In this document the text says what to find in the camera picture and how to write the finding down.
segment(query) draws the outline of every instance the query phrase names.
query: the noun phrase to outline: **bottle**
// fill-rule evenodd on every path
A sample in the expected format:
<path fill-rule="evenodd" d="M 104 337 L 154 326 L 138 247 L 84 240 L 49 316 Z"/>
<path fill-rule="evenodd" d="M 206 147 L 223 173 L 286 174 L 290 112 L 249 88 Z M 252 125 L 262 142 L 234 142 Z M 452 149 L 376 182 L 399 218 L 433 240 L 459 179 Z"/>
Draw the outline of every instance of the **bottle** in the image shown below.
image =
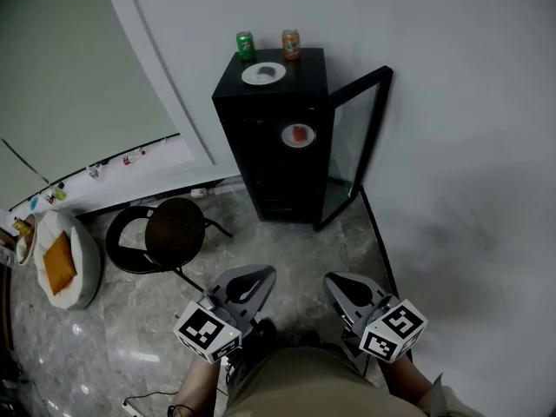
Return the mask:
<path fill-rule="evenodd" d="M 31 211 L 34 211 L 36 209 L 37 204 L 38 204 L 38 196 L 33 196 L 33 199 L 31 199 L 31 202 L 30 202 Z"/>
<path fill-rule="evenodd" d="M 31 225 L 28 222 L 18 217 L 16 217 L 15 222 L 11 227 L 17 230 L 21 234 L 21 236 L 27 236 L 33 231 Z"/>
<path fill-rule="evenodd" d="M 130 154 L 123 158 L 123 165 L 130 165 L 142 156 L 145 156 L 146 152 L 141 147 L 134 149 Z"/>
<path fill-rule="evenodd" d="M 46 200 L 46 202 L 47 202 L 48 204 L 53 204 L 53 203 L 55 202 L 56 198 L 52 195 L 51 192 L 49 193 L 49 191 L 50 191 L 50 190 L 45 191 L 43 196 L 44 196 L 44 199 Z"/>
<path fill-rule="evenodd" d="M 93 179 L 96 179 L 98 177 L 98 169 L 96 167 L 85 167 L 85 169 L 87 170 L 87 173 L 89 174 L 90 177 L 92 177 Z"/>
<path fill-rule="evenodd" d="M 66 195 L 66 192 L 62 190 L 63 187 L 64 187 L 63 182 L 60 182 L 57 187 L 52 188 L 52 195 L 58 201 L 63 201 L 64 199 L 66 199 L 67 195 Z"/>

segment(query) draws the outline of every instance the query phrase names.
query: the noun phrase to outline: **red item on plate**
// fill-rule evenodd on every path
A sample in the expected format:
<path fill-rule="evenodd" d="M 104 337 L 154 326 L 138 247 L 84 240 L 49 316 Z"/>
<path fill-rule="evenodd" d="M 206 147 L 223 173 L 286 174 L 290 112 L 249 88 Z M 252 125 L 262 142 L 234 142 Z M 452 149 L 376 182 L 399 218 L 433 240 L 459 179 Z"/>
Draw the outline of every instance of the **red item on plate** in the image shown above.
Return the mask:
<path fill-rule="evenodd" d="M 307 131 L 303 127 L 294 126 L 294 141 L 305 142 L 307 140 Z"/>

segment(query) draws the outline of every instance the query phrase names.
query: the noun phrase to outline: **soda can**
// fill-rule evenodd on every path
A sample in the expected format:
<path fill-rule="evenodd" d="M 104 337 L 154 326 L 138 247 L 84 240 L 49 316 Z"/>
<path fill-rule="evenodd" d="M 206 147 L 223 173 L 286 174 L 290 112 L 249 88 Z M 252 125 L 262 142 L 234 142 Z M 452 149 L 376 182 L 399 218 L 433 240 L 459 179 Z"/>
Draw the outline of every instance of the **soda can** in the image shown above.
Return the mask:
<path fill-rule="evenodd" d="M 255 44 L 253 43 L 253 34 L 251 31 L 238 32 L 235 36 L 237 49 L 240 51 L 240 58 L 243 62 L 255 60 Z"/>
<path fill-rule="evenodd" d="M 301 54 L 301 43 L 297 30 L 284 30 L 281 33 L 281 45 L 286 60 L 296 60 Z"/>

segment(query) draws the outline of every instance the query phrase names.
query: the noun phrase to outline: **door frame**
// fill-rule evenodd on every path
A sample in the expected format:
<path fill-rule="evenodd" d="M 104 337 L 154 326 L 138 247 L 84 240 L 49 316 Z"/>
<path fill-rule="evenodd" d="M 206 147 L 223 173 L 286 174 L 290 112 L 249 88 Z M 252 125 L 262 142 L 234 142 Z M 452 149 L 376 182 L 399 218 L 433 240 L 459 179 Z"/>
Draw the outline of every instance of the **door frame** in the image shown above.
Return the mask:
<path fill-rule="evenodd" d="M 367 129 L 367 134 L 365 135 L 365 142 L 363 145 L 363 150 L 361 151 L 361 157 L 357 163 L 357 170 L 355 171 L 354 183 L 352 184 L 349 197 L 343 202 L 340 207 L 338 207 L 334 212 L 332 212 L 324 220 L 321 219 L 322 210 L 324 209 L 324 201 L 326 196 L 326 178 L 323 183 L 324 189 L 322 190 L 322 195 L 320 199 L 320 207 L 317 210 L 318 218 L 314 223 L 313 229 L 315 232 L 320 232 L 325 228 L 337 215 L 339 215 L 356 197 L 360 192 L 360 186 L 363 181 L 363 176 L 367 171 L 367 167 L 373 154 L 374 148 L 378 141 L 379 134 L 381 132 L 382 119 L 384 118 L 384 112 L 386 110 L 386 105 L 388 101 L 388 94 L 390 92 L 390 85 L 392 83 L 392 76 L 394 71 L 388 66 L 382 66 L 375 71 L 368 73 L 367 75 L 360 77 L 359 79 L 349 83 L 345 87 L 342 87 L 328 96 L 328 106 L 333 112 L 343 105 L 344 103 L 350 101 L 354 97 L 361 94 L 363 91 L 367 91 L 373 86 L 378 85 L 376 90 L 376 96 L 374 98 L 373 111 L 371 112 L 371 117 L 369 120 L 369 125 Z"/>

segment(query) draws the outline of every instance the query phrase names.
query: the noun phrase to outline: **orange cushion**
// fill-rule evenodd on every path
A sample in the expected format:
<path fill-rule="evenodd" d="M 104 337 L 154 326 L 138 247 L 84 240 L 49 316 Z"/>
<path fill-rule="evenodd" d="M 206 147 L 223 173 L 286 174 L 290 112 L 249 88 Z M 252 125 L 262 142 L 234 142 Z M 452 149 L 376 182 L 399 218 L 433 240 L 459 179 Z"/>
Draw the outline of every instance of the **orange cushion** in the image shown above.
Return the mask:
<path fill-rule="evenodd" d="M 52 294 L 56 295 L 63 288 L 69 287 L 77 272 L 71 257 L 70 239 L 66 232 L 58 236 L 52 247 L 44 254 L 43 260 Z"/>

